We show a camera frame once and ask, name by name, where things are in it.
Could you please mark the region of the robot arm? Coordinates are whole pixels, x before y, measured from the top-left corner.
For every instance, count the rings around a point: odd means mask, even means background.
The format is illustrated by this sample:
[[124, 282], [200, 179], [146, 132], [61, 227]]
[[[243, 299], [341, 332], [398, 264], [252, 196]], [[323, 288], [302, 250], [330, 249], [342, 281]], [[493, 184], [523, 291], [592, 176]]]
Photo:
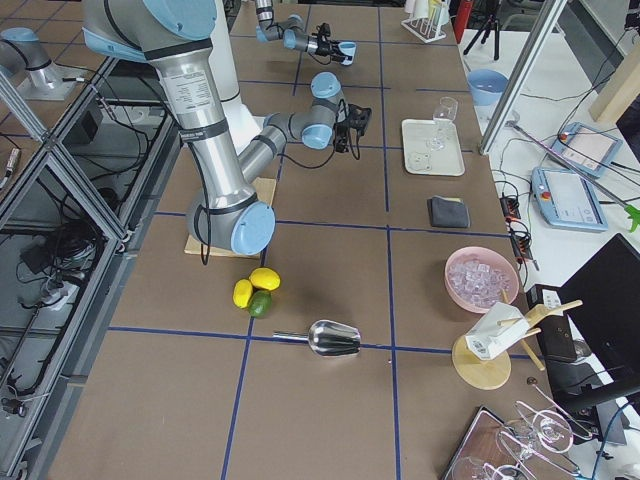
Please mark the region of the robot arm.
[[276, 219], [253, 181], [290, 141], [323, 150], [350, 150], [371, 111], [347, 102], [338, 78], [317, 74], [313, 102], [302, 113], [249, 120], [234, 142], [228, 114], [240, 99], [229, 30], [220, 1], [86, 1], [86, 45], [105, 56], [151, 65], [157, 72], [181, 140], [192, 152], [203, 189], [188, 212], [190, 234], [204, 249], [254, 255], [270, 242]]
[[302, 18], [297, 14], [290, 15], [284, 21], [277, 21], [271, 0], [256, 1], [255, 12], [258, 20], [256, 38], [260, 42], [281, 40], [286, 49], [307, 53], [312, 57], [326, 57], [328, 62], [343, 66], [353, 64], [356, 43], [332, 39], [328, 23], [319, 24], [316, 31], [309, 34]]

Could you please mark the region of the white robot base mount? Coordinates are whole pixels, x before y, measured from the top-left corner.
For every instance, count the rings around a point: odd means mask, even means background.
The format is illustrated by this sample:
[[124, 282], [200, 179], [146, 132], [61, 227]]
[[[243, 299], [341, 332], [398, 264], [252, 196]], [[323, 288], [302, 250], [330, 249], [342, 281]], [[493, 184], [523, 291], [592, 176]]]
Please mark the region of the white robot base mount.
[[262, 117], [254, 117], [242, 100], [223, 2], [215, 0], [214, 4], [217, 17], [210, 35], [213, 50], [209, 64], [235, 150], [240, 154], [261, 133]]

